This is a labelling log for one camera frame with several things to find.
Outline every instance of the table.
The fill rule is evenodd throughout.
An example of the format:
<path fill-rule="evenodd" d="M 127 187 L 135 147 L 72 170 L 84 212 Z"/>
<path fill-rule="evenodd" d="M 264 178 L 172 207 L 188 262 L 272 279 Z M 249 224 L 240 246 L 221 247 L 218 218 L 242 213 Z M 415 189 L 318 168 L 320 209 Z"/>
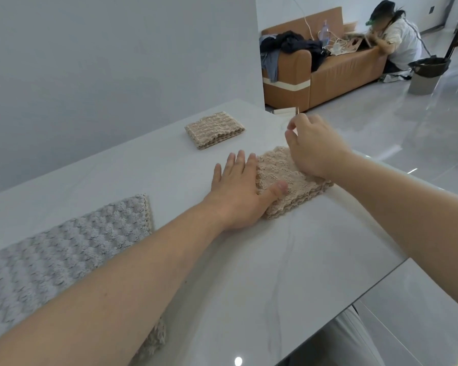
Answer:
<path fill-rule="evenodd" d="M 246 127 L 197 150 L 184 126 L 226 111 Z M 285 145 L 287 120 L 240 100 L 209 109 L 0 193 L 0 249 L 105 204 L 147 193 L 155 228 L 199 202 L 214 164 Z M 290 213 L 224 233 L 165 313 L 149 365 L 272 366 L 405 260 L 337 186 Z"/>

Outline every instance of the pile of clothes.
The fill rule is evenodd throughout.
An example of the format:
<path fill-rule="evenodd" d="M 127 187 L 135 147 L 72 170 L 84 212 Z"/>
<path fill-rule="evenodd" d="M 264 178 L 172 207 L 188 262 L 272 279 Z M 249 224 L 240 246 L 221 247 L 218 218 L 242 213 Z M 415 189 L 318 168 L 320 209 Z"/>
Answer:
<path fill-rule="evenodd" d="M 279 35 L 264 35 L 259 39 L 261 67 L 266 69 L 270 82 L 278 80 L 278 56 L 280 51 L 291 54 L 298 50 L 308 50 L 312 55 L 311 72 L 316 71 L 324 59 L 330 55 L 322 41 L 306 40 L 291 30 Z"/>

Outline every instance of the black jacket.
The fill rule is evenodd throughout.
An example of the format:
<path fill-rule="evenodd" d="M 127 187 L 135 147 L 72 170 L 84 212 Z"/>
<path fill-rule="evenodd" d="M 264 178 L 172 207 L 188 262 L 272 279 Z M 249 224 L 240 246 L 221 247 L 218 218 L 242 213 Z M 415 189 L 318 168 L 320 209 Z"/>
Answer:
<path fill-rule="evenodd" d="M 288 30 L 277 35 L 275 38 L 265 38 L 260 45 L 261 53 L 281 49 L 284 53 L 291 54 L 298 50 L 308 50 L 312 55 L 311 72 L 316 71 L 329 56 L 329 52 L 323 48 L 322 41 L 306 40 L 298 33 Z"/>

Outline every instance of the floor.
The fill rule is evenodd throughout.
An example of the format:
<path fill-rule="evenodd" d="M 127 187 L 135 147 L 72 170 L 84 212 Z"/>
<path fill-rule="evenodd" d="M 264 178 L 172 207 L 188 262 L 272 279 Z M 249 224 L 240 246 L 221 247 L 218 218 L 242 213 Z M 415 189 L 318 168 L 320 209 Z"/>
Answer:
<path fill-rule="evenodd" d="M 451 39 L 424 37 L 438 55 Z M 309 112 L 354 149 L 458 194 L 458 48 L 433 95 L 410 96 L 408 86 L 374 83 Z M 355 305 L 388 366 L 458 365 L 458 305 L 412 260 Z"/>

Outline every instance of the gray pants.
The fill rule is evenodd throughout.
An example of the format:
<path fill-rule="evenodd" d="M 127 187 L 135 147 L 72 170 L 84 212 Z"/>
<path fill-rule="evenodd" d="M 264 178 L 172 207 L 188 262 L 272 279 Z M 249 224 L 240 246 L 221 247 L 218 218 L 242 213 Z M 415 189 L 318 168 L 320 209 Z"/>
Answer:
<path fill-rule="evenodd" d="M 385 366 L 353 307 L 347 308 L 278 366 Z"/>

